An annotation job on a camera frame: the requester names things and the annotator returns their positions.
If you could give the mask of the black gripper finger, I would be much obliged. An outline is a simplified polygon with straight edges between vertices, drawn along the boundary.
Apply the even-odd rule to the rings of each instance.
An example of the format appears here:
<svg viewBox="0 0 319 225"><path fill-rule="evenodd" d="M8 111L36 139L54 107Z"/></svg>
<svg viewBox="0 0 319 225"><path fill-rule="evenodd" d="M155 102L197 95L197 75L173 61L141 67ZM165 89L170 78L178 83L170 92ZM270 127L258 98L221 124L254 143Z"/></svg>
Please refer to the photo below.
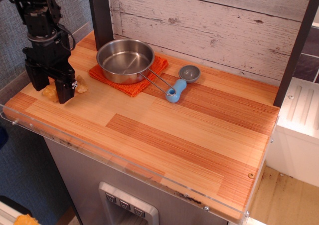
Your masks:
<svg viewBox="0 0 319 225"><path fill-rule="evenodd" d="M62 81L59 79L55 80L56 91L60 104L64 104L69 101L75 95L75 88L77 87L77 81Z"/></svg>
<svg viewBox="0 0 319 225"><path fill-rule="evenodd" d="M27 75L36 91L44 89L49 85L48 76L42 71L42 68L30 62L25 62Z"/></svg>

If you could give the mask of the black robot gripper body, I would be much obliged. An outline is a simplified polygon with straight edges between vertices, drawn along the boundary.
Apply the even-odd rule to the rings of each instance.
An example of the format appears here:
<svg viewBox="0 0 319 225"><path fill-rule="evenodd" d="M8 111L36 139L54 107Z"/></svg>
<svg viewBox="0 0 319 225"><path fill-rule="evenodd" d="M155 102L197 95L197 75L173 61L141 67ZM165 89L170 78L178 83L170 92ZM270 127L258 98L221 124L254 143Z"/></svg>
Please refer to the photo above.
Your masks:
<svg viewBox="0 0 319 225"><path fill-rule="evenodd" d="M41 67L48 77L65 82L75 79L75 71L68 62L71 48L67 32L53 30L44 36L28 33L27 38L32 47L23 49L26 62Z"/></svg>

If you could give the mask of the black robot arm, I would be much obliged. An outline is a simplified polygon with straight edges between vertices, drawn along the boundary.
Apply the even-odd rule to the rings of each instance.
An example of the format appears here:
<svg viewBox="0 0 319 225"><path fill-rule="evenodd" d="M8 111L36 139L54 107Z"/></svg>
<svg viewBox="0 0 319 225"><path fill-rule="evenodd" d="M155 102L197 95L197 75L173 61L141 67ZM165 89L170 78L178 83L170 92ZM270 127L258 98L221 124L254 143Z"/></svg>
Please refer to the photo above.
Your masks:
<svg viewBox="0 0 319 225"><path fill-rule="evenodd" d="M33 87L40 91L54 79L58 101L66 103L74 97L77 81L68 59L76 43L72 33L60 23L61 7L55 0L9 0L15 4L27 27L32 47L22 51L25 68Z"/></svg>

